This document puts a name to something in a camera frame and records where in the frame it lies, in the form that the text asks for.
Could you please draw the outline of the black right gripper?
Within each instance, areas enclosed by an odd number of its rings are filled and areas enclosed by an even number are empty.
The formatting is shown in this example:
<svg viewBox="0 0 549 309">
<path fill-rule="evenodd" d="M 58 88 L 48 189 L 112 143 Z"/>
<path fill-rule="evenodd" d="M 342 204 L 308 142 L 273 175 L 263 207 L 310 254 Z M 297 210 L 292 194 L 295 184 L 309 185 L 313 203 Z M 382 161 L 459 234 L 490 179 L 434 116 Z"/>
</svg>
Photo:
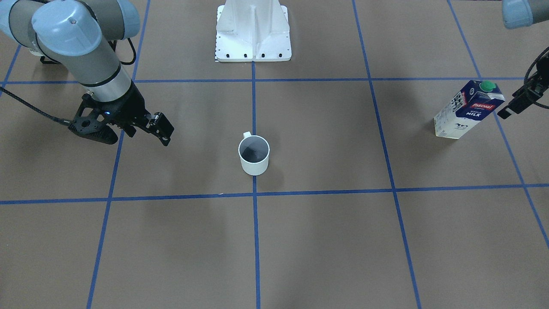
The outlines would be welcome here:
<svg viewBox="0 0 549 309">
<path fill-rule="evenodd" d="M 145 100 L 134 82 L 123 96 L 109 102 L 84 94 L 69 130 L 79 137 L 113 145 L 118 142 L 118 135 L 111 126 L 121 128 L 130 137 L 139 128 L 153 134 L 163 146 L 169 145 L 174 131 L 165 114 L 150 114 L 145 109 Z"/>
</svg>

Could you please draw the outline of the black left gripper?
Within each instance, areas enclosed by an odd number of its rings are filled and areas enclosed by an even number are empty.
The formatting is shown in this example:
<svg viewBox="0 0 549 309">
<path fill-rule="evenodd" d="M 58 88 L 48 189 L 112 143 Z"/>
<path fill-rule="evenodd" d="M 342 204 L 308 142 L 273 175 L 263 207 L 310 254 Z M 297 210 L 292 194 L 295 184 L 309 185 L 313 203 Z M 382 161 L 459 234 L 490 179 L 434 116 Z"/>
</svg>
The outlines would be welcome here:
<svg viewBox="0 0 549 309">
<path fill-rule="evenodd" d="M 546 82 L 539 73 L 533 74 L 517 91 L 518 95 L 516 98 L 511 100 L 506 107 L 498 111 L 497 116 L 502 119 L 507 119 L 513 114 L 520 114 L 532 104 L 535 104 L 537 107 L 548 108 L 547 104 L 538 102 L 547 89 L 548 82 Z"/>
</svg>

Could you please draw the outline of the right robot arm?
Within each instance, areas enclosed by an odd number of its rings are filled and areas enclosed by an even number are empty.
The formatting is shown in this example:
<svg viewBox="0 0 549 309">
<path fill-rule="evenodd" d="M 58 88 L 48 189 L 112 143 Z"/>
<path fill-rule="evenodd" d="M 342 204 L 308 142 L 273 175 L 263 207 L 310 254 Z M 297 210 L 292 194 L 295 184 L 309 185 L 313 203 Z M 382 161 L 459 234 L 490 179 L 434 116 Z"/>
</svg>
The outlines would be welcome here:
<svg viewBox="0 0 549 309">
<path fill-rule="evenodd" d="M 167 146 L 173 126 L 151 114 L 125 65 L 116 41 L 140 30 L 140 16 L 128 0 L 3 0 L 1 31 L 32 53 L 63 65 L 86 93 L 74 119 L 51 117 L 77 136 L 112 145 L 117 126 L 132 137 L 137 129 Z"/>
</svg>

